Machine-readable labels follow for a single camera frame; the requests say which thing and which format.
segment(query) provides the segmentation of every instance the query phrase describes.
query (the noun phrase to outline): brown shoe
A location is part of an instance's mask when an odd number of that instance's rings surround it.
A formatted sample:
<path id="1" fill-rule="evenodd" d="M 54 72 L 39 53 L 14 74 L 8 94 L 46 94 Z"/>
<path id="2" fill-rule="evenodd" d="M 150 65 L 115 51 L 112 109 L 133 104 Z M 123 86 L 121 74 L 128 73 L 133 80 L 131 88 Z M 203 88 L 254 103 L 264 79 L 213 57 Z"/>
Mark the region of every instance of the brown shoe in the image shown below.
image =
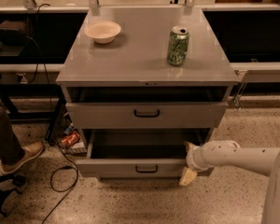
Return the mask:
<path id="1" fill-rule="evenodd" d="M 25 164 L 26 162 L 35 159 L 44 150 L 44 145 L 41 142 L 36 142 L 29 146 L 23 147 L 22 149 L 25 151 L 25 155 L 24 157 L 21 158 L 20 161 L 12 165 L 1 164 L 2 174 L 4 175 L 12 174 L 16 172 L 18 169 L 20 169 L 22 165 Z"/>

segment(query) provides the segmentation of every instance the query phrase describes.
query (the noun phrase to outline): white bowl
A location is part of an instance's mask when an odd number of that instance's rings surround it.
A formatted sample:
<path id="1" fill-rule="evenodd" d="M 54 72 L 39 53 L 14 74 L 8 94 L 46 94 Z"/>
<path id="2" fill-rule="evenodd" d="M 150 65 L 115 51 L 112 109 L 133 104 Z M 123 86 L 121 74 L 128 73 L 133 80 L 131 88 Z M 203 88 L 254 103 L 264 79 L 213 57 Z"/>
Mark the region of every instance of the white bowl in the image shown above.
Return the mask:
<path id="1" fill-rule="evenodd" d="M 94 39 L 95 42 L 106 44 L 114 40 L 119 34 L 121 27 L 112 21 L 97 21 L 85 28 L 85 35 Z"/>

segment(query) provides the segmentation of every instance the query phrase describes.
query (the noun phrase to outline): black handle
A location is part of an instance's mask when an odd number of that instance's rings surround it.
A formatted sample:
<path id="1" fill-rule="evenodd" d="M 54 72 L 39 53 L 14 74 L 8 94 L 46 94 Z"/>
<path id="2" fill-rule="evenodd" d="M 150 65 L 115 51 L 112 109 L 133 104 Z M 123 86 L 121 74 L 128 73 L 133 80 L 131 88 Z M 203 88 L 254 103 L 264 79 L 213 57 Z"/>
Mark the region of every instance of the black handle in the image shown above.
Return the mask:
<path id="1" fill-rule="evenodd" d="M 139 173 L 139 174 L 155 174 L 158 172 L 159 170 L 159 167 L 158 165 L 155 166 L 155 169 L 154 170 L 140 170 L 141 168 L 139 168 L 138 166 L 135 166 L 134 167 L 136 172 Z"/>
<path id="2" fill-rule="evenodd" d="M 154 112 L 139 112 L 135 109 L 133 114 L 138 118 L 156 118 L 160 115 L 160 110 L 158 109 Z"/>

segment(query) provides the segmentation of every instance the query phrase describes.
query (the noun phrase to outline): cabinet top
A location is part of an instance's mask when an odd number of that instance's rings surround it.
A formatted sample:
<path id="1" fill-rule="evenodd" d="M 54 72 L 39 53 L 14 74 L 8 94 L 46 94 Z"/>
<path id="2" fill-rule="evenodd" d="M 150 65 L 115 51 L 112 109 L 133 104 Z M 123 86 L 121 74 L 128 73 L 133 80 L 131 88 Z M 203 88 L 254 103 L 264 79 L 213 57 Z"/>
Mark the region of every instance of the cabinet top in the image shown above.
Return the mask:
<path id="1" fill-rule="evenodd" d="M 109 44 L 96 44 L 84 34 L 94 21 L 114 21 L 121 32 Z M 177 25 L 189 28 L 190 38 L 186 61 L 174 67 L 166 57 Z M 230 85 L 237 76 L 198 7 L 98 7 L 88 12 L 57 82 Z"/>

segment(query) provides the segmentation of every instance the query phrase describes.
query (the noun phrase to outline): concrete floor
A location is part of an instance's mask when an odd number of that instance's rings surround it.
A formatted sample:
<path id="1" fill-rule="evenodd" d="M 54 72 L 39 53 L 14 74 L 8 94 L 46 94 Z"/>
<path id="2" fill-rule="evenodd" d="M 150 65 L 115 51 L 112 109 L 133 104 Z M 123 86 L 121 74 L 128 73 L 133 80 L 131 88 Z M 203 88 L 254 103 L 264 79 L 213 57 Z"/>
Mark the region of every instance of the concrete floor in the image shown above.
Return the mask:
<path id="1" fill-rule="evenodd" d="M 13 127 L 27 145 L 42 140 L 48 124 Z M 242 147 L 280 147 L 280 99 L 243 100 L 241 110 L 231 106 L 212 139 L 232 139 Z M 42 223 L 64 196 L 51 188 L 50 176 L 68 164 L 57 147 L 46 144 L 38 159 L 17 172 L 27 178 L 27 185 L 22 195 L 12 193 L 7 198 L 7 217 L 0 215 L 0 224 Z M 74 170 L 61 171 L 54 177 L 54 187 L 66 189 L 74 179 Z M 45 223 L 256 224 L 261 221 L 268 180 L 234 167 L 216 168 L 209 177 L 198 177 L 184 188 L 178 186 L 178 180 L 99 182 L 80 176 Z"/>

